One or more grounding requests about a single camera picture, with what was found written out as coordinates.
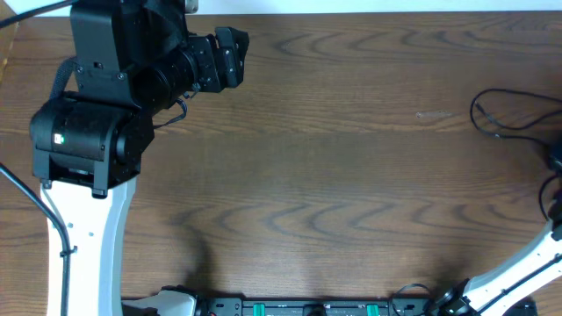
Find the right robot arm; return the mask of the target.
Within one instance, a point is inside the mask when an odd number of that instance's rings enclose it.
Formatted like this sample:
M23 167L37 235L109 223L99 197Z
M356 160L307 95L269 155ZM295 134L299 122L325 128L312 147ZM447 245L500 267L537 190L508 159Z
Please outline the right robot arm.
M500 266L446 291L428 309L428 315L503 315L561 277L561 190L553 193L549 204L544 202L547 185L561 181L561 140L549 146L547 162L554 174L541 185L537 197L545 218L540 233Z

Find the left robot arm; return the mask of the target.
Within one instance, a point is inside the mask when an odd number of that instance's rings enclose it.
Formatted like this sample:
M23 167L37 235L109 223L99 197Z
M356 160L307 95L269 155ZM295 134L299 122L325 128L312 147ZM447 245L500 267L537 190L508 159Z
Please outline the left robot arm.
M76 53L33 115L32 172L48 213L51 315L120 315L122 248L154 116L242 83L249 35L199 36L186 1L77 1Z

